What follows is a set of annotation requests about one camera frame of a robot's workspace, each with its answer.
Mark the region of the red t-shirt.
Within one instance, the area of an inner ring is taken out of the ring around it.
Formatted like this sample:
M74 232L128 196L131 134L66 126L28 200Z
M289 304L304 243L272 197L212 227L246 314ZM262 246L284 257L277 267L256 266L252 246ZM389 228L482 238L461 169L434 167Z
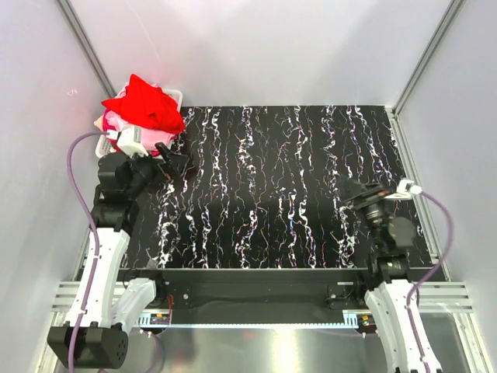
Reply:
M175 100L135 74L130 75L124 96L103 100L102 105L142 128L170 134L180 134L186 128Z

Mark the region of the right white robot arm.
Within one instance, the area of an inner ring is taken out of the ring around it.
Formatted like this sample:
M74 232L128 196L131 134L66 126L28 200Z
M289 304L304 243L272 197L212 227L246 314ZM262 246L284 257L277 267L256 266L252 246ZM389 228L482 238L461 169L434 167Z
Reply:
M415 227L407 218L388 210L390 200L411 200L422 193L412 180L403 179L396 190L379 183L345 178L341 200L361 214L374 241L367 275L353 288L354 302L368 308L380 337L390 372L441 372L419 313L419 286L409 277L408 251Z

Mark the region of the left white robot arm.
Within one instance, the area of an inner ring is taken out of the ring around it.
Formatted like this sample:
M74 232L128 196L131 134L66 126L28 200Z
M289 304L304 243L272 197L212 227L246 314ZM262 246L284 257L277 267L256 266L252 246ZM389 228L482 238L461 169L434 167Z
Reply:
M138 274L115 299L120 264L139 214L137 199L152 184L182 177L186 155L157 143L160 156L114 152L99 162L93 206L89 214L88 256L75 299L61 326L52 326L47 344L70 371L118 369L127 355L130 331L147 306L170 301L158 275Z

